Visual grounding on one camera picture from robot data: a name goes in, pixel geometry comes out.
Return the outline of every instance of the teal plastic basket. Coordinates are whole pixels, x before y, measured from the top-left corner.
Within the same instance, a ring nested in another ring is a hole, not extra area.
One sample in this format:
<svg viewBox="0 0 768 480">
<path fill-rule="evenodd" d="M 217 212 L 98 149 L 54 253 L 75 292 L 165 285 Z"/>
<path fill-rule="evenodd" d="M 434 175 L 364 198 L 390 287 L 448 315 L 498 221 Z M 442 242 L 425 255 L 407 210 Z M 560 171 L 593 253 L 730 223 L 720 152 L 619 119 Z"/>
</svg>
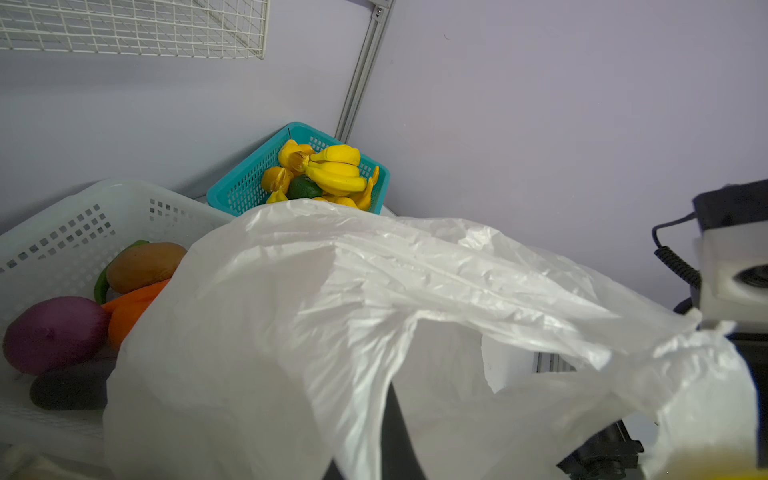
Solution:
<svg viewBox="0 0 768 480">
<path fill-rule="evenodd" d="M 208 204 L 217 210 L 227 212 L 236 217 L 257 205 L 262 205 L 270 194 L 261 187 L 261 177 L 267 168 L 279 167 L 277 154 L 280 148 L 289 140 L 294 139 L 298 144 L 309 144 L 315 152 L 329 147 L 341 145 L 341 142 L 316 130 L 309 125 L 293 122 L 277 132 L 264 145 L 240 162 L 230 173 L 216 182 L 208 190 Z M 366 155 L 360 155 L 360 175 L 370 177 L 373 169 L 379 168 L 379 181 L 371 193 L 372 214 L 380 214 L 384 204 L 384 196 L 389 186 L 389 170 L 383 165 L 371 160 Z"/>
</svg>

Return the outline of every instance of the purple vegetable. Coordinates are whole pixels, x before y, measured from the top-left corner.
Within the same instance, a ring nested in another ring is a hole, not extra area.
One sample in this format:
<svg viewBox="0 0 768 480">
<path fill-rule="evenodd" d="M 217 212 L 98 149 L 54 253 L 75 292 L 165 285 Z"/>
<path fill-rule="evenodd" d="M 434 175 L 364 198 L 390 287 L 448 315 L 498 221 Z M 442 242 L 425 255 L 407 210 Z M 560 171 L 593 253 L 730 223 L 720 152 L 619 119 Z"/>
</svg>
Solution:
<svg viewBox="0 0 768 480">
<path fill-rule="evenodd" d="M 50 369 L 91 358 L 107 339 L 109 314 L 79 296 L 60 296 L 31 306 L 8 326 L 2 352 L 22 373 Z"/>
</svg>

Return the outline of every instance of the wall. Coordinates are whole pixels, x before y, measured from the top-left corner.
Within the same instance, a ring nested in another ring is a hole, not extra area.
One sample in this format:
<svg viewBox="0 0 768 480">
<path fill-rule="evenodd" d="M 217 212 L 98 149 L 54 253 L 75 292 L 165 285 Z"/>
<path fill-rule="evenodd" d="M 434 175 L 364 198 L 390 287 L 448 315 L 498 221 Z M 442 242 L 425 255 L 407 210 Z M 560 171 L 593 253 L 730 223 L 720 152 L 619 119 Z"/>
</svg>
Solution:
<svg viewBox="0 0 768 480">
<path fill-rule="evenodd" d="M 291 121 L 332 134 L 370 4 L 272 3 L 264 60 L 0 51 L 0 233 L 107 177 L 204 194 Z"/>
<path fill-rule="evenodd" d="M 650 228 L 768 177 L 768 2 L 399 0 L 350 143 L 465 217 L 667 306 Z M 662 240 L 694 259 L 693 223 Z"/>
</svg>

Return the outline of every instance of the brown potato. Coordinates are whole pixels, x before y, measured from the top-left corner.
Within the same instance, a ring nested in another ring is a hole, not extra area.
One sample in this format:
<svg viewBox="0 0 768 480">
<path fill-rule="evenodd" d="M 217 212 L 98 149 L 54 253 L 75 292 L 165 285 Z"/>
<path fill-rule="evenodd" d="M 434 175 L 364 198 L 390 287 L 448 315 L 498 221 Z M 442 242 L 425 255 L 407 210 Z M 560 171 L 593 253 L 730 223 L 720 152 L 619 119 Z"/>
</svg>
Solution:
<svg viewBox="0 0 768 480">
<path fill-rule="evenodd" d="M 143 286 L 169 279 L 187 249 L 175 243 L 148 243 L 129 248 L 107 269 L 107 281 L 117 293 L 129 293 Z"/>
</svg>

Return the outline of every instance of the white plastic bag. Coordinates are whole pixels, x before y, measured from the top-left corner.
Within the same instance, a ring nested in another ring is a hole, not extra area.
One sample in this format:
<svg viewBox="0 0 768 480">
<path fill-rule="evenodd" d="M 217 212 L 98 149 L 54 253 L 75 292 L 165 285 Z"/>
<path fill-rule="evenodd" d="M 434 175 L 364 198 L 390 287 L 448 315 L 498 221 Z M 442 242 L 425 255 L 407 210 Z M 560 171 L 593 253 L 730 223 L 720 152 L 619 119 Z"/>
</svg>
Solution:
<svg viewBox="0 0 768 480">
<path fill-rule="evenodd" d="M 191 247 L 123 343 L 107 461 L 121 479 L 320 480 L 334 458 L 378 480 L 394 379 L 429 480 L 566 478 L 558 462 L 635 410 L 660 424 L 649 475 L 701 452 L 708 473 L 749 468 L 750 375 L 695 326 L 465 220 L 256 208 Z M 481 334 L 579 371 L 494 395 Z"/>
</svg>

